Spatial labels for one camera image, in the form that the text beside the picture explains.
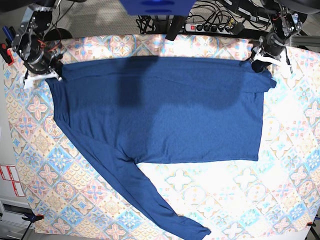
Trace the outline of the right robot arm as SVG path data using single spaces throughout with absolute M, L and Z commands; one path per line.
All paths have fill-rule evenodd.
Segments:
M 63 55 L 58 52 L 61 43 L 48 46 L 43 41 L 44 33 L 52 23 L 52 12 L 59 3 L 58 0 L 31 3 L 15 33 L 12 50 L 26 67 L 26 73 L 20 80 L 24 89 L 35 88 L 38 81 L 45 79 L 62 80 Z

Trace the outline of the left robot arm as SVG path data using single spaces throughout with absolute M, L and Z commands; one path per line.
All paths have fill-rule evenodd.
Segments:
M 263 10 L 270 20 L 271 30 L 260 36 L 248 59 L 256 73 L 263 72 L 273 60 L 280 60 L 290 38 L 302 30 L 308 14 L 320 11 L 318 0 L 262 0 Z

